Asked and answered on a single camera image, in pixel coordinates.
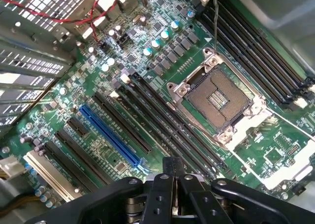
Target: screw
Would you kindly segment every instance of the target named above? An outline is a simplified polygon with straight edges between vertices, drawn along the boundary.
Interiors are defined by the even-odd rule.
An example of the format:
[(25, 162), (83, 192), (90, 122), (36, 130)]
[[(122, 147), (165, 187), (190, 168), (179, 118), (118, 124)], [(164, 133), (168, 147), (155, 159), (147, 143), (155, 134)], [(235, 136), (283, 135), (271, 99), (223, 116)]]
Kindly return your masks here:
[(2, 153), (4, 153), (4, 154), (10, 153), (10, 148), (7, 147), (7, 146), (3, 147), (3, 148), (2, 148)]
[(130, 184), (130, 185), (134, 185), (134, 184), (137, 184), (137, 183), (138, 183), (138, 181), (137, 181), (137, 180), (135, 180), (135, 179), (133, 179), (133, 180), (129, 181), (129, 184)]
[(226, 186), (226, 182), (225, 182), (225, 181), (218, 181), (218, 185), (220, 185), (220, 186)]
[(190, 176), (190, 175), (187, 175), (187, 176), (185, 176), (184, 178), (185, 178), (185, 180), (192, 180), (192, 179), (193, 179), (193, 177)]
[(168, 178), (169, 178), (169, 175), (165, 175), (165, 174), (163, 174), (163, 175), (161, 175), (161, 176), (160, 176), (160, 178), (161, 178), (161, 179), (166, 180), (166, 179), (168, 179)]

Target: black ram slot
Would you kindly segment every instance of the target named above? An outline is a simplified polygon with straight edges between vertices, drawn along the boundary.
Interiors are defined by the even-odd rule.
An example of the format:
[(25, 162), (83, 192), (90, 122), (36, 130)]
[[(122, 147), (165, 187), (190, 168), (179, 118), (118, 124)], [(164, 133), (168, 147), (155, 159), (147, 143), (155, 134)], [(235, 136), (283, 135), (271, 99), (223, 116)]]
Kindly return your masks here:
[(75, 142), (71, 136), (64, 130), (60, 129), (55, 134), (56, 138), (61, 143), (67, 146), (67, 148), (75, 154), (84, 163), (91, 172), (100, 179), (103, 184), (108, 185), (113, 182), (113, 179), (90, 157), (88, 153), (81, 148), (81, 146)]
[(253, 33), (256, 41), (259, 42), (268, 54), (278, 63), (278, 65), (286, 70), (286, 73), (291, 76), (295, 83), (301, 86), (304, 83), (302, 77), (283, 59), (283, 57), (271, 46), (271, 44), (262, 36), (258, 29), (256, 29), (243, 14), (233, 6), (230, 0), (220, 0), (222, 6), (226, 8), (232, 16), (234, 16), (244, 28)]
[(45, 150), (71, 177), (87, 191), (94, 192), (98, 187), (87, 177), (87, 175), (78, 168), (63, 151), (52, 141), (45, 143)]
[(89, 133), (88, 129), (75, 117), (71, 117), (66, 122), (80, 137), (83, 137)]
[(133, 92), (126, 89), (124, 86), (121, 86), (119, 88), (119, 91), (121, 91), (123, 94), (127, 96), (132, 102), (136, 103), (136, 105), (145, 113), (146, 116), (148, 116), (153, 122), (156, 123), (156, 125), (159, 127), (160, 131), (162, 131), (163, 134), (167, 135), (168, 139), (173, 143), (176, 148), (181, 152), (178, 153), (172, 146), (168, 146), (168, 148), (172, 151), (172, 153), (175, 156), (181, 157), (183, 161), (185, 161), (185, 164), (188, 166), (191, 166), (189, 162), (184, 158), (182, 154), (184, 154), (186, 157), (188, 157), (191, 160), (191, 163), (194, 163), (196, 167), (204, 174), (204, 175), (211, 175), (211, 173), (204, 167), (204, 165), (198, 160), (195, 159), (190, 150), (184, 145), (173, 133), (171, 133), (167, 128), (165, 128), (165, 125), (157, 118), (157, 115), (159, 115), (159, 112), (153, 112), (150, 109), (147, 108), (145, 104), (138, 98), (138, 96), (134, 95)]
[(203, 159), (205, 165), (207, 165), (208, 167), (216, 166), (210, 159), (208, 159), (204, 155), (202, 150), (200, 150), (198, 147), (194, 145), (194, 142), (182, 131), (182, 129), (172, 120), (170, 120), (167, 114), (164, 111), (160, 110), (159, 107), (154, 102), (152, 102), (152, 99), (148, 97), (148, 95), (138, 85), (132, 84), (131, 86), (135, 90), (135, 92), (137, 92), (146, 101), (146, 103), (156, 111), (156, 113), (159, 113), (159, 115), (169, 125), (169, 127), (172, 128), (172, 130), (174, 130), (174, 132), (178, 134), (180, 139), (185, 142), (185, 146), (187, 148), (190, 148), (195, 153), (197, 153), (199, 157)]
[[(214, 22), (212, 18), (210, 18), (206, 13), (203, 13), (198, 19), (208, 31), (214, 34)], [(239, 43), (233, 41), (233, 37), (221, 27), (218, 27), (218, 41), (277, 104), (285, 102), (283, 96), (271, 87), (270, 83), (264, 78), (264, 76), (257, 72), (252, 63), (244, 56), (245, 53), (243, 54), (240, 51), (241, 47), (239, 46)]]
[(193, 129), (185, 122), (183, 118), (181, 118), (176, 112), (172, 111), (172, 109), (170, 109), (169, 106), (167, 106), (166, 102), (158, 95), (158, 93), (154, 89), (151, 88), (151, 86), (138, 73), (134, 73), (133, 77), (137, 82), (141, 83), (141, 85), (144, 88), (146, 88), (147, 91), (150, 92), (150, 94), (156, 99), (157, 102), (159, 102), (163, 109), (169, 115), (171, 115), (181, 127), (186, 129), (189, 135), (192, 138), (194, 138), (210, 154), (210, 157), (217, 164), (219, 164), (221, 168), (223, 169), (227, 168), (225, 162), (222, 159), (220, 159), (219, 156), (209, 148), (209, 146), (195, 133), (195, 131), (193, 131)]
[(221, 8), (220, 10), (222, 16), (224, 16), (224, 21), (230, 25), (230, 27), (238, 33), (243, 41), (246, 42), (247, 49), (250, 51), (251, 49), (255, 54), (261, 59), (261, 61), (265, 64), (263, 69), (265, 69), (265, 74), (273, 73), (276, 76), (276, 81), (283, 81), (285, 83), (285, 88), (289, 91), (288, 95), (293, 94), (298, 86), (295, 84), (294, 80), (290, 78), (290, 76), (286, 73), (284, 69), (281, 68), (280, 65), (270, 56), (262, 46), (257, 43), (253, 35), (246, 29), (243, 25), (241, 25), (238, 20), (235, 19), (231, 13), (225, 8)]
[(120, 113), (103, 97), (96, 92), (92, 99), (100, 106), (100, 108), (109, 115), (115, 123), (130, 137), (146, 154), (149, 154), (152, 148), (141, 138), (139, 132), (132, 126), (128, 126), (128, 121), (120, 115)]
[[(214, 9), (208, 8), (207, 14), (210, 16), (211, 19), (214, 19)], [(246, 54), (247, 58), (253, 63), (255, 68), (262, 74), (264, 77), (268, 79), (270, 84), (277, 89), (277, 91), (282, 95), (282, 97), (286, 98), (287, 95), (290, 95), (291, 92), (286, 88), (286, 86), (283, 84), (282, 80), (277, 78), (268, 68), (268, 65), (264, 64), (263, 61), (259, 58), (259, 53), (254, 52), (253, 48), (248, 47), (250, 43), (246, 43), (246, 37), (244, 37), (244, 34), (241, 32), (238, 32), (237, 30), (233, 29), (231, 24), (227, 23), (223, 18), (222, 15), (219, 15), (218, 18), (218, 28), (226, 29), (225, 33), (230, 33), (230, 35), (233, 37), (232, 42), (237, 42), (240, 46), (240, 50), (243, 54)]]

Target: chip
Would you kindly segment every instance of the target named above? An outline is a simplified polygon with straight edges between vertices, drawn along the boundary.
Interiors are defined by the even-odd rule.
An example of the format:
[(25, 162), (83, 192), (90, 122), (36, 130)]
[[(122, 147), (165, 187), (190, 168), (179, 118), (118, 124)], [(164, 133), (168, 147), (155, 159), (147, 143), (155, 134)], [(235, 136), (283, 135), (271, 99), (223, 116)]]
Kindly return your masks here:
[(161, 65), (162, 65), (162, 67), (164, 67), (166, 70), (170, 69), (170, 67), (171, 67), (171, 63), (170, 63), (167, 59), (164, 59), (164, 60), (161, 62)]
[(218, 132), (237, 120), (252, 101), (219, 68), (214, 68), (185, 95)]
[(160, 22), (156, 22), (153, 27), (154, 27), (154, 29), (159, 31), (162, 28), (162, 25), (160, 24)]
[(173, 52), (169, 53), (167, 55), (167, 58), (171, 61), (171, 63), (175, 63), (178, 59), (177, 56)]
[(162, 5), (165, 3), (165, 1), (164, 1), (164, 0), (157, 0), (157, 3), (158, 3), (160, 6), (162, 6)]

